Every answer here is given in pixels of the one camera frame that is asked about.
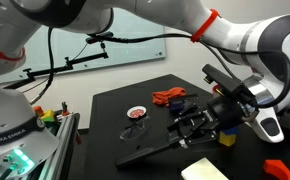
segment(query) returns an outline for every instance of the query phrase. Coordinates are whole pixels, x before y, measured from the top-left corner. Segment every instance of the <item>black tabletop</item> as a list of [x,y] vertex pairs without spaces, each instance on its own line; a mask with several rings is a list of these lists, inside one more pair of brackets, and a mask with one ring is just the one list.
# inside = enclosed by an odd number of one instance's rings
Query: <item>black tabletop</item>
[[[166,126],[173,121],[168,108],[152,103],[152,92],[183,87],[186,94],[197,94],[199,106],[212,95],[174,75],[167,75],[97,94],[93,97],[86,159],[87,179],[182,179],[181,171],[208,158],[228,179],[272,179],[262,166],[266,159],[280,159],[290,169],[290,141],[269,144],[260,140],[247,125],[239,127],[236,144],[230,149],[219,148],[200,153],[189,149],[171,149],[123,169],[117,169],[115,159],[148,147],[167,143]],[[151,127],[144,136],[130,141],[120,140],[120,132],[130,124],[127,110],[144,106]]]

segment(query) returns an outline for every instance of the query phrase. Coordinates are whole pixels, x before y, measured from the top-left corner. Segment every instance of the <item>red cloth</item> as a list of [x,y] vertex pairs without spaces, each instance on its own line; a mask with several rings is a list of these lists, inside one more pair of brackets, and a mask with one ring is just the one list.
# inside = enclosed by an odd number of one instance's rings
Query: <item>red cloth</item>
[[167,91],[153,92],[153,103],[157,105],[168,106],[168,99],[174,97],[185,96],[185,89],[181,87],[174,87]]

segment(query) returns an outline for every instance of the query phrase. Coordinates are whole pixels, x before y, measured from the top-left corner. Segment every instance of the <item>green light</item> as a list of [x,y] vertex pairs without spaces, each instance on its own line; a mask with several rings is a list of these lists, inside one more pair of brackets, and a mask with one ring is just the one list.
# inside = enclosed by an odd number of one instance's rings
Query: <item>green light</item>
[[21,158],[22,158],[24,161],[29,160],[29,158],[28,158],[26,155],[23,155]]
[[23,151],[19,150],[19,149],[14,149],[14,153],[17,155],[17,156],[21,156],[23,155]]
[[35,163],[32,160],[26,161],[27,165],[30,167],[34,167]]

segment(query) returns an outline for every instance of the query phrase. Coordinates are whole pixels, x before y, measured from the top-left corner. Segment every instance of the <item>orange block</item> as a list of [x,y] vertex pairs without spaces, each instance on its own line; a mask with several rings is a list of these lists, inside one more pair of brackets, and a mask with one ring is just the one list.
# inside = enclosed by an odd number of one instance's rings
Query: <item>orange block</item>
[[290,170],[281,160],[265,160],[263,169],[279,180],[290,180]]

